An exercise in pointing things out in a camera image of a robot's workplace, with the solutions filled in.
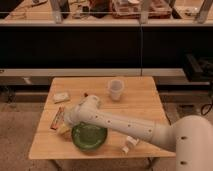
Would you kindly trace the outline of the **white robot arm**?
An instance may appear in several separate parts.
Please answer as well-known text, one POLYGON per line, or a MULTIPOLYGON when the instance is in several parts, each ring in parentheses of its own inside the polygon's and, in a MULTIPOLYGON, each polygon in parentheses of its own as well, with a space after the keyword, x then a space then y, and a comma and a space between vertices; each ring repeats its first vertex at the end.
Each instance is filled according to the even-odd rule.
POLYGON ((189 115, 172 125, 129 118, 99 109, 100 98, 89 95, 64 110, 72 128, 80 122, 110 128, 176 153, 176 171, 213 171, 213 125, 204 117, 189 115))

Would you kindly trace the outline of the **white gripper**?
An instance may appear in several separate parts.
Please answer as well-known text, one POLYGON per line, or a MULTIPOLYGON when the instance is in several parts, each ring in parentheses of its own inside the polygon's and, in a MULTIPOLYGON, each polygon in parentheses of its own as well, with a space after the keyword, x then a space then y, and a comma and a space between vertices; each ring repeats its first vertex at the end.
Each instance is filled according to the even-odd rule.
POLYGON ((57 134, 64 135, 71 130, 69 126, 75 126, 78 123, 76 108, 66 108, 64 111, 64 123, 58 127, 57 134))

